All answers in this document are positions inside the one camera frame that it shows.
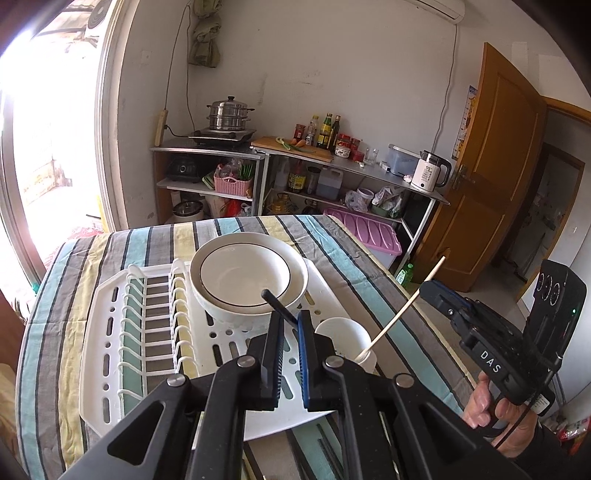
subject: doorway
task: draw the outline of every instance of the doorway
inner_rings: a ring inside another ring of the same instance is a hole
[[[535,280],[558,242],[577,197],[585,164],[544,143],[521,210],[493,262],[515,301]]]

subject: table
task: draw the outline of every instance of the table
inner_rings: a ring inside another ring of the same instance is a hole
[[[56,479],[98,440],[78,412],[80,357],[86,318],[97,286],[130,264],[189,260],[196,248],[227,233],[272,235],[314,262],[349,313],[374,337],[407,300],[367,249],[328,216],[264,216],[203,220],[83,238],[64,244],[41,285],[25,331],[17,378],[17,423],[22,461],[31,479]],[[443,336],[418,309],[374,349],[379,373],[412,372],[454,411],[474,385]],[[323,430],[340,455],[330,417],[245,444],[244,478],[334,478],[318,446]],[[298,452],[296,464],[292,452]]]

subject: stainless steel pot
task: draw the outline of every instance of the stainless steel pot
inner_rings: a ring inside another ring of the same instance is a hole
[[[211,130],[245,130],[248,118],[248,112],[254,108],[248,108],[248,105],[234,100],[229,96],[227,100],[214,102],[209,107],[209,128]]]
[[[237,116],[208,116],[210,130],[239,131],[246,130],[250,118]]]

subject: human hand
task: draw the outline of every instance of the human hand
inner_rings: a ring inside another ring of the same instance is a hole
[[[488,390],[490,380],[484,372],[480,372],[478,380],[478,385],[470,396],[468,405],[462,414],[462,419],[473,429],[478,426],[486,427],[491,420],[491,415],[487,411],[491,404],[491,393]],[[517,407],[506,398],[503,398],[496,405],[496,418],[507,421],[509,425],[501,435],[492,441],[493,446],[499,443],[526,408],[526,405]],[[499,451],[508,458],[515,458],[521,454],[534,438],[537,422],[538,416],[530,410],[510,437],[500,445]]]

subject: glass bottle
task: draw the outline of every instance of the glass bottle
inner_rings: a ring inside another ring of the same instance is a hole
[[[324,123],[322,124],[322,128],[320,129],[320,133],[318,135],[318,141],[316,142],[316,146],[318,148],[325,148],[325,149],[328,148],[331,130],[332,130],[332,113],[327,113],[326,119],[324,119]]]

